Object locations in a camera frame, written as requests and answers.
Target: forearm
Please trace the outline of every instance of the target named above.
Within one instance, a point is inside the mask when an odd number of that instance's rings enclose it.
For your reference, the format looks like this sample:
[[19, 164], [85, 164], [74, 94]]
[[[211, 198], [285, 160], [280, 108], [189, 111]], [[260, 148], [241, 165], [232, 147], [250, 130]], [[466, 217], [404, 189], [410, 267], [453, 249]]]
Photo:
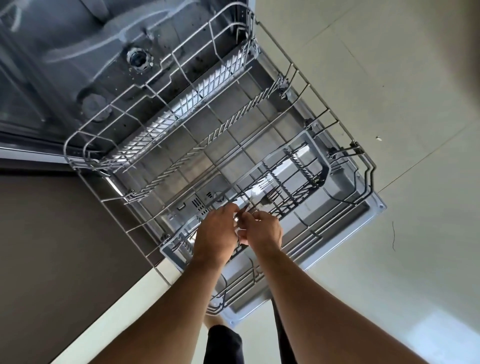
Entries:
[[180, 278], [92, 363], [190, 363], [221, 266], [193, 260]]
[[259, 252], [257, 257], [299, 363], [424, 363], [284, 253]]

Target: person's left arm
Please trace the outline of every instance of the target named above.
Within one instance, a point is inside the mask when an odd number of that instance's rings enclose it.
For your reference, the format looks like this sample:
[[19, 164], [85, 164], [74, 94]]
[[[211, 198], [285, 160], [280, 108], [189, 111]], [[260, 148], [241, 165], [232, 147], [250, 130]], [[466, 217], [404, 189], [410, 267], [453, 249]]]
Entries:
[[193, 259], [173, 286], [91, 363], [190, 363], [211, 293], [237, 243], [229, 203], [208, 213]]

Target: hand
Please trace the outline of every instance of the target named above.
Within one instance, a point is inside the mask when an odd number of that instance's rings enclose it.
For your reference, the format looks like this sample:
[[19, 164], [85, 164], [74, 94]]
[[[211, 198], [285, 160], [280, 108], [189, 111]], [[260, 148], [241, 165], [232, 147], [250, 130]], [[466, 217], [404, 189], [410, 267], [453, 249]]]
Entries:
[[200, 224], [193, 246], [193, 259], [223, 267], [237, 246], [233, 215], [239, 207], [229, 202], [217, 210], [212, 210]]
[[283, 229], [275, 216], [265, 211], [244, 212], [239, 225], [243, 229], [237, 232], [240, 243], [250, 245], [255, 254], [280, 250]]

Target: person's right arm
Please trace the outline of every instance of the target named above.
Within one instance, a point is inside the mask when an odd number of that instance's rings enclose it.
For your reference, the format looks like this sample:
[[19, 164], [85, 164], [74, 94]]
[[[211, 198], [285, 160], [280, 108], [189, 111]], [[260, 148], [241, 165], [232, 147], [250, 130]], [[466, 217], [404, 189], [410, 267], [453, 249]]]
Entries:
[[239, 235], [258, 258], [298, 363], [425, 363], [283, 253], [277, 218], [257, 211], [244, 213], [241, 220], [246, 231]]

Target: leg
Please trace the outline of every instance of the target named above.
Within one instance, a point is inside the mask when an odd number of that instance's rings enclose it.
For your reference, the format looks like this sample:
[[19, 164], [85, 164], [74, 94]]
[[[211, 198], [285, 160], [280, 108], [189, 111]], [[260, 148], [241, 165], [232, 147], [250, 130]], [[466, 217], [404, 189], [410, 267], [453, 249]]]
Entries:
[[244, 364], [239, 334], [227, 327], [220, 316], [205, 316], [208, 341], [204, 364]]
[[280, 349], [280, 360], [282, 364], [297, 364], [295, 355], [293, 354], [290, 341], [288, 340], [287, 333], [283, 328], [282, 320], [276, 309], [275, 301], [272, 299], [273, 313], [275, 315], [276, 332], [278, 334], [278, 348]]

